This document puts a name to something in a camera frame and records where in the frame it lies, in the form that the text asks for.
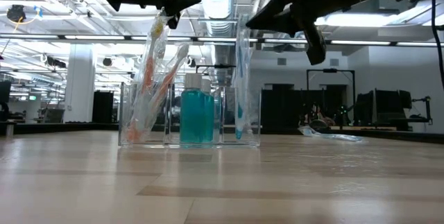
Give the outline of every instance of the white bottle cap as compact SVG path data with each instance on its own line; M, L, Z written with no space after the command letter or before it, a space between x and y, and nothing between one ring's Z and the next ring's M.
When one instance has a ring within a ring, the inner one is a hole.
M202 92L211 92L211 81L209 79L202 79Z
M185 74L185 89L200 89L202 76L200 74Z

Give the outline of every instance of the plastic bottle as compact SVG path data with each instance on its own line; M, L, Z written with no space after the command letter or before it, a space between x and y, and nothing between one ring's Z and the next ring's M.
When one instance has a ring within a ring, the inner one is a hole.
M202 76L200 74L185 75L185 90L180 99L180 141L199 143L204 136L204 99L200 90Z
M211 81L202 80L202 92L204 93L203 108L205 111L203 142L213 141L214 131L214 97L211 95Z

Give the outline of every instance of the white column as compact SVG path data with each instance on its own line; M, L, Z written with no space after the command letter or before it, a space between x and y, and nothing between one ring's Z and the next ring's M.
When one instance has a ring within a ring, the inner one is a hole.
M96 61L93 44L71 44L64 122L92 120Z
M39 117L39 110L42 104L41 94L32 94L28 96L28 101L26 102L26 123L37 123L34 119Z

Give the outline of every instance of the table surface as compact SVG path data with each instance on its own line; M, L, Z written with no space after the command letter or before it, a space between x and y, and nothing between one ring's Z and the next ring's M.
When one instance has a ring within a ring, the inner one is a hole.
M119 148L115 131L0 141L2 223L444 223L444 146L262 136Z

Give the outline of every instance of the silver ductwork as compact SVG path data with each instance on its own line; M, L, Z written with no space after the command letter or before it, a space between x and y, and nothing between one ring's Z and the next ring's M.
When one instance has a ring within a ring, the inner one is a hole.
M233 0L202 0L203 11L207 19L229 19L233 17ZM227 22L209 21L207 32L212 37L232 37L234 25ZM235 47L233 45L212 46L213 64L236 64ZM230 85L233 69L216 70L214 82L219 85Z

